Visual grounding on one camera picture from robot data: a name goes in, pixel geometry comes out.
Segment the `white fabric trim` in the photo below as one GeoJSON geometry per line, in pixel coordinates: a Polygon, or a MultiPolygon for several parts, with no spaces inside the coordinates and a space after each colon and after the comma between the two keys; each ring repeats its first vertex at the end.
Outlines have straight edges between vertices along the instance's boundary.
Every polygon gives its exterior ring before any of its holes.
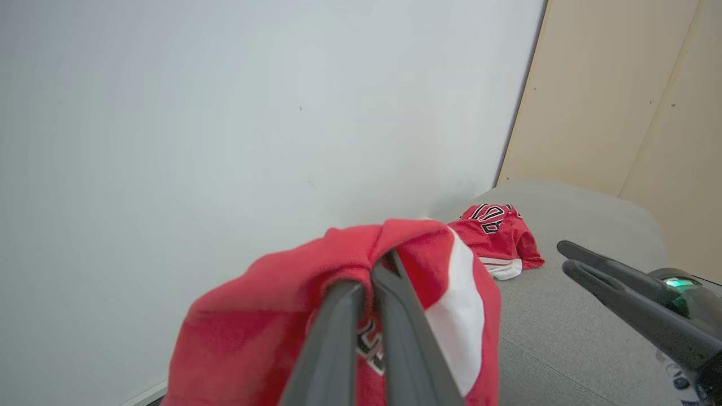
{"type": "Polygon", "coordinates": [[[484,301],[474,281],[474,254],[453,233],[448,287],[438,302],[426,310],[426,320],[462,396],[466,396],[482,371],[484,301]]]}
{"type": "Polygon", "coordinates": [[[521,275],[521,259],[498,259],[480,256],[487,271],[498,280],[511,279],[521,275]]]}

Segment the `white baseboard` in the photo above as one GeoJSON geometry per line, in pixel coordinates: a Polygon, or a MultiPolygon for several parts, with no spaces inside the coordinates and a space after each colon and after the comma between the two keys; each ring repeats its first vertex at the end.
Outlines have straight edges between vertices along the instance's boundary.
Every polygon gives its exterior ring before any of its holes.
{"type": "Polygon", "coordinates": [[[167,379],[133,399],[130,399],[128,402],[123,403],[121,406],[148,406],[151,402],[160,399],[161,396],[165,396],[166,393],[168,393],[167,379]]]}

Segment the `gray fabric surface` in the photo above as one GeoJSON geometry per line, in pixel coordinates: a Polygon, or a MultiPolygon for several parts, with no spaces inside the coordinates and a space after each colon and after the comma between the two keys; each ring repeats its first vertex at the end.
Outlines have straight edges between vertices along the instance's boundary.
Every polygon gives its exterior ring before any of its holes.
{"type": "Polygon", "coordinates": [[[556,244],[579,243],[650,272],[668,266],[654,219],[629,202],[542,181],[509,181],[472,204],[512,204],[547,263],[497,281],[502,295],[500,405],[678,405],[662,387],[653,346],[562,273],[556,244]]]}

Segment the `wooden panel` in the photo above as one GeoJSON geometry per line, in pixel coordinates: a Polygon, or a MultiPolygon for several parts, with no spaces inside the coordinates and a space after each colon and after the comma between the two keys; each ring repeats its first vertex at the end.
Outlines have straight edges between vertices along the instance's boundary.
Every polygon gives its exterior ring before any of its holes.
{"type": "Polygon", "coordinates": [[[659,221],[672,264],[722,284],[722,2],[703,0],[621,197],[659,221]]]}
{"type": "Polygon", "coordinates": [[[550,0],[498,183],[618,196],[697,0],[550,0]]]}

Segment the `folded red garment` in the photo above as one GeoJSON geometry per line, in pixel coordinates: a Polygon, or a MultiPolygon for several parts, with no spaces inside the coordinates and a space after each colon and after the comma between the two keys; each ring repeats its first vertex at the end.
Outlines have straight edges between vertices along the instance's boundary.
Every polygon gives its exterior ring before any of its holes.
{"type": "Polygon", "coordinates": [[[449,227],[497,279],[544,265],[534,236],[511,204],[475,204],[449,227]]]}
{"type": "Polygon", "coordinates": [[[370,271],[396,248],[468,405],[495,406],[501,298],[484,265],[436,221],[330,229],[296,249],[261,257],[198,299],[180,328],[165,406],[275,406],[326,289],[362,282],[357,404],[384,405],[383,348],[370,271]]]}

